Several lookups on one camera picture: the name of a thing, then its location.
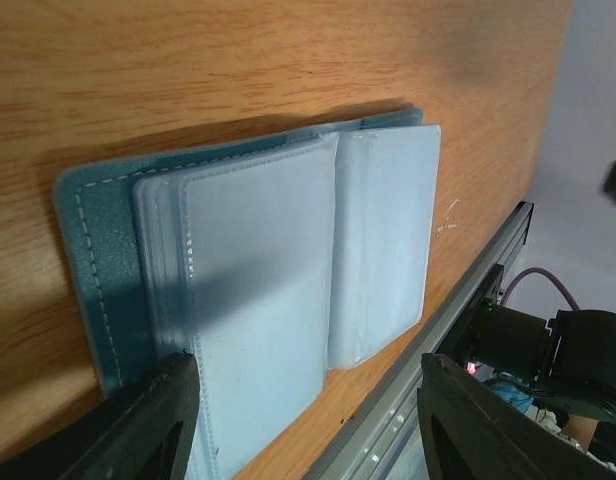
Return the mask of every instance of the open wallet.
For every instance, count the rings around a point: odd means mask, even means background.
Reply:
[[[194,354],[186,478],[231,478],[421,318],[441,132],[409,109],[62,173],[104,394]]]

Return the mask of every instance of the wood grain surface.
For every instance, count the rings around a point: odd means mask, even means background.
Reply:
[[[570,8],[0,1],[0,461],[100,401],[50,200],[61,170],[422,107],[443,138],[426,318],[529,187]],[[238,478],[299,478],[416,331],[331,372]]]

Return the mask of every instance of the black cylinder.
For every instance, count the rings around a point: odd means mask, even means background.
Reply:
[[[549,337],[543,318],[491,305],[477,314],[473,326],[475,360],[527,382],[534,380]]]

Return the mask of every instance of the white wall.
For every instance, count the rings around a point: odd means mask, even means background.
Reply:
[[[578,0],[527,197],[535,216],[515,270],[548,268],[582,308],[616,312],[616,206],[599,193],[613,160],[616,0]],[[567,308],[536,275],[520,284],[509,306],[546,318]]]

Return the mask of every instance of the tabletop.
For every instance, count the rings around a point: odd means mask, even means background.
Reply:
[[[421,107],[442,127],[425,319],[529,188],[571,3],[0,2],[0,461],[101,401],[59,172]],[[301,477],[421,324],[330,372],[238,478]]]

